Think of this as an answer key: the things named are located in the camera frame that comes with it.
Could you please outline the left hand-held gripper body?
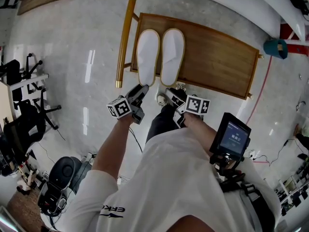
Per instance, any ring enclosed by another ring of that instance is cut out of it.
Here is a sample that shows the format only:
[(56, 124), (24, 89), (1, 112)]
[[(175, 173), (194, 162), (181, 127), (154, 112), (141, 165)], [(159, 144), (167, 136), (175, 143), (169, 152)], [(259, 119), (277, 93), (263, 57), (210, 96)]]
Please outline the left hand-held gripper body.
[(141, 108), (142, 100), (145, 97), (143, 91), (131, 91), (125, 96), (119, 96), (117, 99), (107, 104), (107, 108), (112, 117), (120, 119), (126, 115), (132, 115), (134, 123), (140, 124), (144, 118), (144, 112)]

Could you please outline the white slipper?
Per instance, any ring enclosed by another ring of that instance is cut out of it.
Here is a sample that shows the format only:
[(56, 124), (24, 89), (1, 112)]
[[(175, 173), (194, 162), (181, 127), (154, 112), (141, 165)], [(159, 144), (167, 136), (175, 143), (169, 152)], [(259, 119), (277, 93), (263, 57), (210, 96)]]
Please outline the white slipper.
[(136, 59), (139, 83), (152, 86), (155, 82), (155, 70), (160, 50), (160, 37), (153, 29), (144, 30), (138, 39)]
[(185, 53), (185, 38), (176, 28), (168, 29), (162, 38), (162, 65), (160, 80), (166, 87), (175, 85)]

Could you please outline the person's left forearm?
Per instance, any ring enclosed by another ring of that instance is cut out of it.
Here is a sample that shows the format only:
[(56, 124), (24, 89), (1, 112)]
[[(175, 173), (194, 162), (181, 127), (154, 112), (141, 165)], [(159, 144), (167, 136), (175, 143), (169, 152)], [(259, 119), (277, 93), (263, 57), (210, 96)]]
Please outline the person's left forearm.
[(108, 173), (115, 180), (118, 179), (118, 174), (126, 151), (129, 128), (132, 123), (132, 114), (118, 119), (113, 130), (100, 147), (94, 160), (92, 170)]

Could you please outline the person's right forearm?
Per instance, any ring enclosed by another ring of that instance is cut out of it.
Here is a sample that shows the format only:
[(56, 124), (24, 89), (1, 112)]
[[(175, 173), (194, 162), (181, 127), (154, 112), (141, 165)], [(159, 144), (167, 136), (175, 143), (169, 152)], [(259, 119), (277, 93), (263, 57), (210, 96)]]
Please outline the person's right forearm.
[(199, 116), (188, 112), (184, 113), (184, 124), (194, 134), (208, 156), (211, 157), (213, 154), (210, 152), (210, 148), (217, 131), (207, 125)]

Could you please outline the black tablet monitor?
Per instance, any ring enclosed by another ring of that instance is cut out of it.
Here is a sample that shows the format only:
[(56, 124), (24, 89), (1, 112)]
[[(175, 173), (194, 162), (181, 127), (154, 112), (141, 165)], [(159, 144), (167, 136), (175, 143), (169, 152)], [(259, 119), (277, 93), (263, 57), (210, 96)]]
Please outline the black tablet monitor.
[(224, 113), (210, 147), (216, 156), (228, 156), (239, 161), (250, 143), (251, 129), (231, 113)]

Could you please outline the wooden shelf cart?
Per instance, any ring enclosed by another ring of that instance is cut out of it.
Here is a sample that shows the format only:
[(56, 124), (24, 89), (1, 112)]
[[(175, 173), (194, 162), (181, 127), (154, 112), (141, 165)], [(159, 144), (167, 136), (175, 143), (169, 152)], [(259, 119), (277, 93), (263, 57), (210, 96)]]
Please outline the wooden shelf cart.
[(251, 97), (258, 60), (254, 47), (217, 30), (193, 22), (155, 14), (135, 14), (136, 0), (128, 0), (121, 35), (115, 86), (123, 85), (124, 69), (138, 73), (136, 49), (140, 34), (155, 30), (160, 50), (155, 77), (160, 77), (162, 38), (170, 28), (179, 29), (185, 38), (185, 53), (177, 82), (218, 91), (240, 99)]

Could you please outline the black waist harness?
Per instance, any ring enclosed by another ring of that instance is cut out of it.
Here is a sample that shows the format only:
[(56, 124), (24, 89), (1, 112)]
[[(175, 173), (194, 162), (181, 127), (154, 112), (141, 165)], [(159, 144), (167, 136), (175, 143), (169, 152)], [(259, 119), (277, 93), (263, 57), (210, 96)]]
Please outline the black waist harness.
[(274, 232), (278, 223), (280, 200), (256, 171), (253, 160), (242, 158), (229, 166), (229, 159), (212, 155), (210, 164), (218, 164), (216, 176), (225, 177), (219, 185), (233, 208), (235, 220), (246, 225), (247, 232)]

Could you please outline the person's white t-shirt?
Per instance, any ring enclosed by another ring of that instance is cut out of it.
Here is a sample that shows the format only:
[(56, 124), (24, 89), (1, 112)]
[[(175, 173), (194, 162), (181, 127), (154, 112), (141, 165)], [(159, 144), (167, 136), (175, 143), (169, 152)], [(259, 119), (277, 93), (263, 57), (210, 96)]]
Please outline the person's white t-shirt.
[(192, 215), (215, 232), (254, 232), (244, 192), (223, 192), (209, 156), (187, 128), (151, 138), (122, 187), (87, 172), (63, 215), (63, 232), (166, 232)]

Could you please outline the black round device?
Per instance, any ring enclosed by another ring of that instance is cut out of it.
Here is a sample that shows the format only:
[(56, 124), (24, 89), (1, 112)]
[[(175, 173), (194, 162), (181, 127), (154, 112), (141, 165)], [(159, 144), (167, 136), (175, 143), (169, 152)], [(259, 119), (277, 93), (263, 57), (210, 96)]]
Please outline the black round device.
[(82, 163), (76, 157), (61, 157), (52, 167), (48, 181), (60, 190), (66, 189)]

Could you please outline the black office chair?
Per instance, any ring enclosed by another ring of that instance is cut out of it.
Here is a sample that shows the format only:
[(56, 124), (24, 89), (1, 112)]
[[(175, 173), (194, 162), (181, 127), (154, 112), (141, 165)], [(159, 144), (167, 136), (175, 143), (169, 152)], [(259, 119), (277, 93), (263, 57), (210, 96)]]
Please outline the black office chair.
[(51, 122), (47, 114), (60, 110), (62, 107), (59, 105), (46, 110), (43, 99), (45, 91), (45, 88), (41, 90), (41, 97), (34, 99), (34, 104), (31, 104), (30, 100), (19, 102), (17, 106), (20, 108), (21, 115), (4, 126), (4, 136), (18, 163), (24, 162), (30, 146), (43, 138), (47, 124), (54, 130), (58, 129), (58, 126)]
[(39, 65), (43, 64), (42, 60), (39, 60), (31, 69), (29, 68), (29, 59), (34, 58), (32, 53), (29, 53), (26, 57), (26, 69), (20, 72), (20, 63), (16, 59), (8, 62), (5, 65), (0, 66), (0, 78), (7, 76), (11, 81), (20, 82), (22, 80), (28, 80), (31, 78), (33, 72)]

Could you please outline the teal waste bin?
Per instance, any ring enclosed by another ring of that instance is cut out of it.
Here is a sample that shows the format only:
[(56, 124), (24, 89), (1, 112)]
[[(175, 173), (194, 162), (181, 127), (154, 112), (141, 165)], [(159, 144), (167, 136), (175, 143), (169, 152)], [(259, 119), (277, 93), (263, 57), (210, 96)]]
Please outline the teal waste bin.
[(263, 44), (263, 49), (267, 55), (280, 59), (286, 59), (288, 56), (287, 44), (283, 39), (272, 39), (266, 41)]

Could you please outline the black equipment case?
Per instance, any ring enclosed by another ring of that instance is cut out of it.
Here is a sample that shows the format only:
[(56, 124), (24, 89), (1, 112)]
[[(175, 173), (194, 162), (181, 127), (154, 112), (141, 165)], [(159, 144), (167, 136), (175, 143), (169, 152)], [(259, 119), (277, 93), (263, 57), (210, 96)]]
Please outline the black equipment case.
[(50, 182), (45, 182), (38, 196), (38, 206), (43, 214), (57, 217), (67, 204), (67, 196), (63, 190)]

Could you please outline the red cabinet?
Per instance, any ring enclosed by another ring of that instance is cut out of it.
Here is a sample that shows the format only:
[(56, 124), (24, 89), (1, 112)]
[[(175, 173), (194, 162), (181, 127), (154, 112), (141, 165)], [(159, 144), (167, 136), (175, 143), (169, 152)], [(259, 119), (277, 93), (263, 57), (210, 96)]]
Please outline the red cabinet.
[(287, 23), (281, 24), (280, 38), (285, 40), (288, 53), (302, 54), (309, 57), (309, 25), (305, 25), (304, 41), (299, 39), (299, 37)]

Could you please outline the white low shelf unit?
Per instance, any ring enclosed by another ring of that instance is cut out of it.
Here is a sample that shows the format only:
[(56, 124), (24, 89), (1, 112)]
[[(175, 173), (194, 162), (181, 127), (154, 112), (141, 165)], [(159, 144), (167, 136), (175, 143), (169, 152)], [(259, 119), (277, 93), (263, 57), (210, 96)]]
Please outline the white low shelf unit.
[(294, 174), (285, 181), (279, 180), (275, 192), (281, 203), (281, 215), (285, 216), (309, 198), (309, 174)]

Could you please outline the white frame desk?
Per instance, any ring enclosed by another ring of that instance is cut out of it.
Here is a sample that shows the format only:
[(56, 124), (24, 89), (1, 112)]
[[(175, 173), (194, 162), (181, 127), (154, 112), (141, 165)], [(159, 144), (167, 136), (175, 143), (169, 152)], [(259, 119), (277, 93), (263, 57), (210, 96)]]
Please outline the white frame desk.
[(49, 75), (39, 75), (37, 77), (21, 81), (13, 85), (7, 85), (0, 80), (0, 122), (7, 118), (10, 122), (15, 119), (13, 91), (27, 86), (31, 83), (36, 83), (48, 79)]

